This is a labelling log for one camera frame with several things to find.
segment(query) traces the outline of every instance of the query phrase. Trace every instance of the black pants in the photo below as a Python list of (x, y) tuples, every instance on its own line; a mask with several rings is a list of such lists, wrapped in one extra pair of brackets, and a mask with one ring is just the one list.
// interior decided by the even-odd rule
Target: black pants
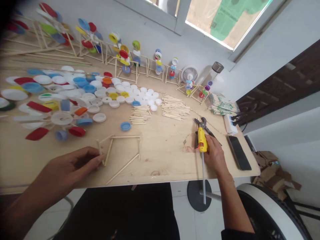
[(131, 187), (87, 189), (54, 240), (179, 240), (170, 183)]

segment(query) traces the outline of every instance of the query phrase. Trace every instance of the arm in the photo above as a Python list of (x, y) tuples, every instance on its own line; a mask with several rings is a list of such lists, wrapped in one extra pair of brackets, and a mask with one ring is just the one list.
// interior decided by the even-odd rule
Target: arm
[(52, 159), (25, 192), (2, 215), (6, 239), (23, 239), (49, 207), (68, 195), (104, 158), (85, 147)]
[(204, 160), (207, 166), (214, 171), (218, 177), (225, 228), (254, 233), (251, 222), (234, 185), (233, 178), (227, 168), (219, 141), (209, 135), (206, 135), (206, 139), (209, 145), (209, 151), (205, 153)]

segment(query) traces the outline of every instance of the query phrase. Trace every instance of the window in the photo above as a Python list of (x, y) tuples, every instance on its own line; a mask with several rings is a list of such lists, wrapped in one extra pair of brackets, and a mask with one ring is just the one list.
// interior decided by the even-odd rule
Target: window
[(178, 35), (197, 29), (222, 44), (234, 61), (287, 0), (116, 1)]

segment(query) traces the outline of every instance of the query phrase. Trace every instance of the white tile floor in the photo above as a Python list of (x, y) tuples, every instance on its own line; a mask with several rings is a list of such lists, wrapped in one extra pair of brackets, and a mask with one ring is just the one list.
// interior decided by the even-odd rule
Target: white tile floor
[[(219, 193), (217, 179), (209, 180), (212, 192)], [(235, 185), (250, 183), (249, 177), (235, 178)], [(173, 208), (177, 219), (181, 240), (212, 240), (221, 239), (220, 232), (224, 229), (221, 202), (212, 200), (205, 212), (195, 211), (187, 198), (187, 181), (172, 182), (171, 191)], [(85, 189), (73, 190), (68, 196), (74, 204), (78, 202)], [(32, 226), (24, 240), (45, 240), (57, 232), (66, 219), (70, 204), (62, 199), (45, 211)]]

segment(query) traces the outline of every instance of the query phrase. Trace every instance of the plywood tabletop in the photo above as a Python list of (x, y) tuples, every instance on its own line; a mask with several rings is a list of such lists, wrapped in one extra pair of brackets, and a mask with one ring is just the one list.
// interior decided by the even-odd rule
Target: plywood tabletop
[[(74, 67), (86, 72), (110, 71), (114, 74), (114, 66), (104, 65), (88, 61), (94, 64), (93, 67)], [(18, 63), (22, 67), (56, 68), (62, 65), (48, 65), (40, 63)], [(17, 62), (2, 63), (1, 89), (6, 88), (4, 78), (8, 76), (26, 76), (24, 70), (6, 70), (4, 66), (15, 65)], [(252, 170), (241, 171), (238, 169), (231, 149), (227, 142), (227, 133), (222, 116), (213, 115), (207, 110), (206, 105), (200, 106), (198, 102), (176, 91), (177, 85), (161, 82), (154, 78), (146, 78), (140, 75), (138, 80), (140, 87), (152, 88), (154, 91), (167, 93), (173, 97), (182, 99), (192, 110), (205, 117), (208, 128), (222, 144), (228, 169), (233, 177), (255, 176), (260, 174), (259, 166), (248, 146), (246, 140), (239, 131), (236, 135), (249, 160)], [(27, 101), (36, 100), (32, 96)], [(157, 183), (170, 181), (185, 181), (202, 179), (202, 162), (198, 151), (193, 149), (195, 131), (197, 125), (193, 118), (200, 119), (197, 113), (191, 111), (184, 121), (177, 121), (162, 116), (161, 107), (152, 113), (146, 124), (133, 125), (128, 132), (120, 129), (120, 124), (129, 121), (132, 106), (124, 103), (119, 108), (113, 109), (109, 105), (102, 105), (101, 113), (105, 113), (107, 120), (103, 123), (94, 123), (85, 127), (84, 137), (68, 136), (67, 142), (58, 142), (54, 138), (54, 132), (61, 128), (55, 127), (43, 139), (29, 141), (25, 139), (31, 131), (22, 128), (18, 123), (11, 121), (12, 116), (25, 115), (17, 108), (6, 112), (8, 118), (0, 119), (0, 193), (14, 193), (23, 191), (38, 175), (47, 162), (57, 156), (75, 151), (85, 146), (96, 147), (96, 139), (104, 139), (113, 134), (115, 136), (141, 135), (141, 157), (136, 158), (126, 167), (108, 186), (133, 185), (143, 183)], [(107, 140), (103, 148), (109, 145)], [(116, 174), (130, 159), (138, 153), (137, 139), (115, 139), (109, 156), (107, 166), (92, 173), (87, 179), (79, 184), (79, 188), (106, 186), (111, 177)], [(216, 178), (214, 172), (205, 168), (207, 179)]]

